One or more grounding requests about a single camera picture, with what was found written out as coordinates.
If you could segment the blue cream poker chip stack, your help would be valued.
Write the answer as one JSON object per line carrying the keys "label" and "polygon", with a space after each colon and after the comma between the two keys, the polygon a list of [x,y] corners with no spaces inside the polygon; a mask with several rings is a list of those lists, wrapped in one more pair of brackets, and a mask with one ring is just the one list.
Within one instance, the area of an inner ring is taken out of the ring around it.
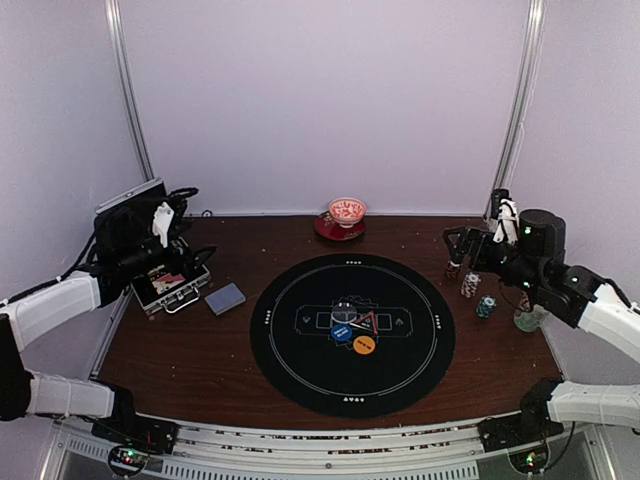
{"label": "blue cream poker chip stack", "polygon": [[461,287],[460,287],[461,295],[466,299],[473,298],[478,291],[480,283],[481,283],[481,276],[477,272],[473,272],[473,271],[468,272],[464,276],[464,279],[462,280],[462,283],[461,283]]}

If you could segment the red black triangle marker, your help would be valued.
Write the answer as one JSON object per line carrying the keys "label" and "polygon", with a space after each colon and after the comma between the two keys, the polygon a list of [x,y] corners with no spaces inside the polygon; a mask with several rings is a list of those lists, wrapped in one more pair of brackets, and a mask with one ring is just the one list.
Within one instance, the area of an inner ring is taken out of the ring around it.
{"label": "red black triangle marker", "polygon": [[356,320],[350,322],[349,325],[353,328],[371,332],[373,335],[378,334],[376,315],[373,311],[360,316]]}

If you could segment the orange big blind button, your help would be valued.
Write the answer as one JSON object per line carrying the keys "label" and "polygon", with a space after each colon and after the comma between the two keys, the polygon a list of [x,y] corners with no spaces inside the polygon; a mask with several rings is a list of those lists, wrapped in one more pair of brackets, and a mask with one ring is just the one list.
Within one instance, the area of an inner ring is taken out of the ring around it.
{"label": "orange big blind button", "polygon": [[368,335],[360,335],[353,340],[353,350],[361,356],[371,355],[376,350],[376,341]]}

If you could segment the blue small blind button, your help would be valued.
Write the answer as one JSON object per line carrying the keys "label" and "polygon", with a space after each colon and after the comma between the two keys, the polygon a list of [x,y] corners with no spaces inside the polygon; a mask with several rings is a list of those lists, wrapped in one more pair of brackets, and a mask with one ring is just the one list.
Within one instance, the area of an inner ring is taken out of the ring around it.
{"label": "blue small blind button", "polygon": [[336,342],[347,342],[352,338],[353,330],[348,324],[336,324],[331,329],[331,337]]}

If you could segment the grey dealer button disc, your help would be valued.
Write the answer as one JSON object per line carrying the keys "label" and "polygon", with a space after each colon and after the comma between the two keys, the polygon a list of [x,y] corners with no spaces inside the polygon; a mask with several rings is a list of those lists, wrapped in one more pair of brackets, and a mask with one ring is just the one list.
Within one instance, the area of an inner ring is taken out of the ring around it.
{"label": "grey dealer button disc", "polygon": [[331,320],[337,324],[349,324],[357,318],[357,309],[349,303],[339,303],[331,310]]}

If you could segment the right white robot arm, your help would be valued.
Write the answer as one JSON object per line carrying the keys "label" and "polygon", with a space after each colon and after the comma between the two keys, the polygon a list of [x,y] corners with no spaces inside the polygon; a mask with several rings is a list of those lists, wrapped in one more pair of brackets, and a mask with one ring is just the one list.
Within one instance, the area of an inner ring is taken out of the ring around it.
{"label": "right white robot arm", "polygon": [[[443,240],[449,265],[467,264],[520,289],[530,306],[540,306],[571,328],[594,335],[639,358],[639,306],[610,278],[565,262],[565,221],[547,210],[518,210],[506,189],[491,194],[494,228],[449,228]],[[530,442],[555,434],[564,423],[639,427],[636,385],[586,385],[542,379],[522,398],[512,420],[482,422],[490,439],[500,433]]]}

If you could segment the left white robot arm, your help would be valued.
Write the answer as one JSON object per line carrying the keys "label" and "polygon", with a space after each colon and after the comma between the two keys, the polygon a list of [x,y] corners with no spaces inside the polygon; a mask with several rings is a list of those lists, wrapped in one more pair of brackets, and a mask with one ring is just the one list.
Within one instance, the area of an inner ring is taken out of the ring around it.
{"label": "left white robot arm", "polygon": [[72,266],[56,278],[1,303],[1,418],[27,415],[89,417],[123,444],[137,442],[144,424],[130,391],[91,380],[29,371],[21,354],[45,334],[132,290],[147,316],[175,314],[197,302],[209,281],[216,248],[192,249],[183,217],[195,187],[172,192],[149,181],[104,203],[91,236]]}

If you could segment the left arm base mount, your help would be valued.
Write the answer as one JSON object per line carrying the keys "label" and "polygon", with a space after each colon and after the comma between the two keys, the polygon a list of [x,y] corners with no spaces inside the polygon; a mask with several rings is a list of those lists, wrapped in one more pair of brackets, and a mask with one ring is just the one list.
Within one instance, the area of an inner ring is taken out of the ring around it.
{"label": "left arm base mount", "polygon": [[114,443],[107,454],[107,466],[120,479],[140,474],[153,456],[173,452],[179,426],[170,421],[150,417],[134,417],[133,426],[125,427],[110,419],[86,418],[94,437]]}

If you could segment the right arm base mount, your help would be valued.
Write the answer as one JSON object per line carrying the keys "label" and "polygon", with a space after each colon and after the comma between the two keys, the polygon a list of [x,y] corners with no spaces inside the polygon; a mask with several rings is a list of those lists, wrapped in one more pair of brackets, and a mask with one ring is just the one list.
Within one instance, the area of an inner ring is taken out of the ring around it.
{"label": "right arm base mount", "polygon": [[488,417],[477,428],[486,453],[506,450],[514,470],[528,476],[543,474],[553,464],[549,440],[564,432],[562,423],[527,420],[522,413]]}

